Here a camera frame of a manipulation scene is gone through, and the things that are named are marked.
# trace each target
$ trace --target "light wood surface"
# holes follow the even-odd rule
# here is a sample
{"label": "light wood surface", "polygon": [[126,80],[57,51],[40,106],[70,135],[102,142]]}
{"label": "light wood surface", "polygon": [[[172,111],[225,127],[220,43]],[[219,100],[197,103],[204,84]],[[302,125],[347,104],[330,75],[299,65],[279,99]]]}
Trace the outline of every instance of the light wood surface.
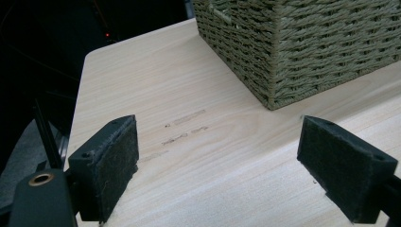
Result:
{"label": "light wood surface", "polygon": [[352,226],[296,160],[303,115],[401,160],[401,62],[272,112],[189,20],[87,56],[68,155],[127,114],[139,170],[105,226]]}

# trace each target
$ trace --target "woven basket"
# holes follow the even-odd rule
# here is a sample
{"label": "woven basket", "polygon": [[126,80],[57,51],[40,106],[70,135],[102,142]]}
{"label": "woven basket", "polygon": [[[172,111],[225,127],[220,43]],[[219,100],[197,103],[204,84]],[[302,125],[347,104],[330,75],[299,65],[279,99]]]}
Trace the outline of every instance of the woven basket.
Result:
{"label": "woven basket", "polygon": [[401,56],[400,0],[193,0],[202,38],[271,110]]}

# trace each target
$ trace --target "dark background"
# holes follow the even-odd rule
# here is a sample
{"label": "dark background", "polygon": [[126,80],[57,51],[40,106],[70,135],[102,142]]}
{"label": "dark background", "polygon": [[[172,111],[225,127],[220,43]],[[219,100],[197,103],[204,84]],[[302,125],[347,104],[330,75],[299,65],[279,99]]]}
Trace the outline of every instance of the dark background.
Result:
{"label": "dark background", "polygon": [[89,52],[186,19],[184,0],[0,0],[0,173],[35,98],[69,136]]}

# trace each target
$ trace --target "black foam pad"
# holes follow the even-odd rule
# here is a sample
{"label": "black foam pad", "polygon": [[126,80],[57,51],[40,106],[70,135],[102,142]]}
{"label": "black foam pad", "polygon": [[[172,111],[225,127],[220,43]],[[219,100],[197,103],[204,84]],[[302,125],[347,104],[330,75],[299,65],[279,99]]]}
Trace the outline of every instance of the black foam pad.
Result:
{"label": "black foam pad", "polygon": [[330,121],[306,116],[297,159],[352,222],[376,222],[374,192],[393,176],[392,156]]}
{"label": "black foam pad", "polygon": [[109,122],[68,159],[80,184],[83,220],[107,221],[125,191],[139,159],[134,115]]}

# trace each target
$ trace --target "screw hole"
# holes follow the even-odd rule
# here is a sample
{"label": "screw hole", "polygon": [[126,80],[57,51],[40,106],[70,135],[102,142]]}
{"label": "screw hole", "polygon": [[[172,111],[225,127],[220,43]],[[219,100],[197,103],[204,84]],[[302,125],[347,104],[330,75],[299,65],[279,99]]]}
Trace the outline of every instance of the screw hole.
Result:
{"label": "screw hole", "polygon": [[82,158],[89,158],[91,157],[91,153],[90,152],[85,152],[82,154]]}
{"label": "screw hole", "polygon": [[34,178],[30,179],[29,185],[40,186],[40,185],[50,182],[51,180],[53,180],[53,178],[54,178],[54,175],[52,173],[40,174],[40,175],[35,176]]}

